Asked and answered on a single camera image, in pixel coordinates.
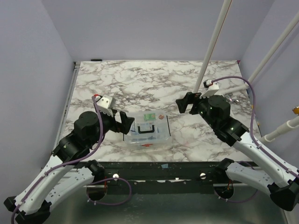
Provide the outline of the small green medicine carton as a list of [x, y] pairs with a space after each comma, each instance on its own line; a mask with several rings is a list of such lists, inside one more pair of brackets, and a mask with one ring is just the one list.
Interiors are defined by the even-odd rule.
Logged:
[[156, 114], [155, 113], [147, 113], [143, 115], [143, 118], [145, 121], [152, 121], [156, 119]]

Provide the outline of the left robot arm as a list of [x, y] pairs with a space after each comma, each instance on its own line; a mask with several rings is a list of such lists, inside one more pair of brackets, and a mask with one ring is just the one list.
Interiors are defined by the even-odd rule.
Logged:
[[12, 212], [11, 223], [42, 224], [59, 203], [80, 187], [105, 182], [105, 169], [96, 160], [89, 160], [77, 174], [62, 183], [60, 180], [99, 149], [108, 131], [129, 132], [134, 118], [123, 111], [120, 116], [118, 122], [114, 115], [102, 112], [80, 114], [71, 133], [59, 141], [35, 180], [22, 193], [4, 201], [5, 207]]

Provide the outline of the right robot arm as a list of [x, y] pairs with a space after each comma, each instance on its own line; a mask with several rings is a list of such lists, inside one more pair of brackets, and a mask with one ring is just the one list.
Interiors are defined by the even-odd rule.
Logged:
[[249, 129], [230, 115], [230, 104], [223, 96], [202, 98], [188, 92], [176, 104], [180, 113], [192, 105], [190, 114], [200, 115], [222, 142], [249, 157], [263, 172], [244, 167], [225, 158], [215, 168], [218, 182], [228, 180], [245, 183], [270, 196], [281, 209], [292, 211], [299, 203], [299, 170], [290, 165], [263, 143], [251, 136]]

